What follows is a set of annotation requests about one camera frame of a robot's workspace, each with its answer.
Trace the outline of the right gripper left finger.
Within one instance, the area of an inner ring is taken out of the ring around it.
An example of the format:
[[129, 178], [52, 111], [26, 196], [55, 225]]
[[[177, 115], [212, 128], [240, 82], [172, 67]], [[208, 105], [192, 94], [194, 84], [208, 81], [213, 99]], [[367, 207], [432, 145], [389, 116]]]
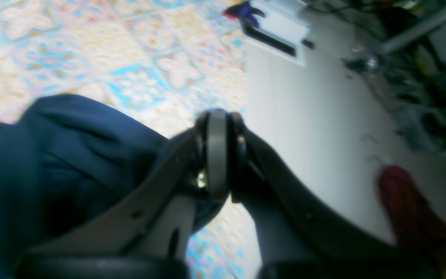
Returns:
[[200, 202], [224, 203], [229, 114], [206, 112], [170, 141], [148, 178], [108, 212], [30, 249], [18, 279], [186, 279], [184, 255]]

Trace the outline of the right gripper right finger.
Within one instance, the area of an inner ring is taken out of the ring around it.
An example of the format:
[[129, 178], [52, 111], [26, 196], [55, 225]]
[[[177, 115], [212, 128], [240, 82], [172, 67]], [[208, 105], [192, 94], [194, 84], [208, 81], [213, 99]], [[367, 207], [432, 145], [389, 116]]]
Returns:
[[259, 279], [435, 279], [419, 256], [382, 242], [313, 194], [278, 153], [229, 115], [232, 201], [251, 215]]

